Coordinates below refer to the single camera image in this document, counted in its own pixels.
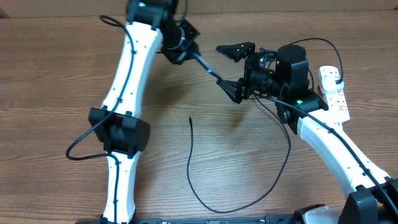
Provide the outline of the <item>blue screen smartphone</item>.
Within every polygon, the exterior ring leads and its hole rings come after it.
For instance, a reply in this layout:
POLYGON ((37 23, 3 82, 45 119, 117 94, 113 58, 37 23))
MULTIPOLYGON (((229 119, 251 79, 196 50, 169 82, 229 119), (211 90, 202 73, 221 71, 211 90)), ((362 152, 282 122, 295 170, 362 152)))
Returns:
POLYGON ((206 70, 207 73, 214 76, 217 80, 220 80, 221 77, 211 68, 208 62, 199 54, 192 53, 194 59, 206 70))

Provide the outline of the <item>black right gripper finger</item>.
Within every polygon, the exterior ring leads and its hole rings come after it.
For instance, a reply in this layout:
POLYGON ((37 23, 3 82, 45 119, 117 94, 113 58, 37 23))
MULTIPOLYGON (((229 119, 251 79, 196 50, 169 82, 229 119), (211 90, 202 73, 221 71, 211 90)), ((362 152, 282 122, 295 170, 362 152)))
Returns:
POLYGON ((238 81, 219 79, 216 84, 228 95, 232 102, 240 104, 243 100, 243 78, 238 81))
POLYGON ((215 50, 234 62, 239 62, 248 55, 252 55, 255 51, 255 46, 255 43, 243 42, 233 45, 219 45, 215 50))

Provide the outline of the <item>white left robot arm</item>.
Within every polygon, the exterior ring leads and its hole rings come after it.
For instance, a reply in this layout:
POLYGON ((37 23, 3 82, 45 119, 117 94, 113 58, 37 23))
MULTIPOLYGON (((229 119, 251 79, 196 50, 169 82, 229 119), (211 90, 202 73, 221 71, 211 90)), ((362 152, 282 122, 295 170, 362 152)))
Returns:
POLYGON ((197 50, 198 32, 184 17, 174 18, 177 1, 128 1, 126 21, 99 18, 124 32, 121 58, 100 108, 91 108, 91 128, 66 150, 71 161, 106 158, 108 193, 97 223, 133 223, 137 163, 149 141, 150 125, 141 120, 142 101, 157 53, 180 65, 197 50))

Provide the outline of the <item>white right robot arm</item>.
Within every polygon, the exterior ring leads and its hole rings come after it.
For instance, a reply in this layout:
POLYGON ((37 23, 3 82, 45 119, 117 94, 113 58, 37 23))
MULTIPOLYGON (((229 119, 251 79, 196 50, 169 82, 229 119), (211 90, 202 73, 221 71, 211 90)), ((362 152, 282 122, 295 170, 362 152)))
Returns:
POLYGON ((244 42, 219 45, 216 51, 235 62, 245 60, 242 78, 217 82, 231 100, 240 103, 254 95, 273 101, 279 119, 315 150, 345 196, 343 209, 311 205, 296 210, 292 223, 397 223, 397 180, 361 152, 327 102, 309 88, 303 47, 256 52, 254 43, 244 42))

